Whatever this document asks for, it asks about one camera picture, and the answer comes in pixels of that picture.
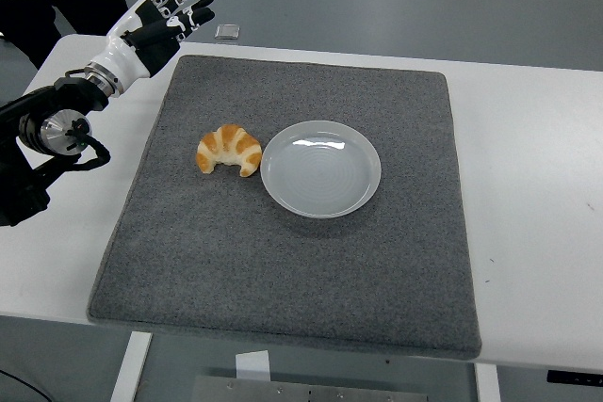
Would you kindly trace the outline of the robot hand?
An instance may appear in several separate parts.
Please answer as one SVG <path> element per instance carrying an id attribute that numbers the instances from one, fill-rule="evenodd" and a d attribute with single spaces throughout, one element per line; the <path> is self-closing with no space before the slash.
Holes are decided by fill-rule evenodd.
<path id="1" fill-rule="evenodd" d="M 118 90 L 156 75 L 175 56 L 180 43 L 213 20 L 214 0 L 138 0 L 106 35 L 106 48 L 90 63 Z"/>

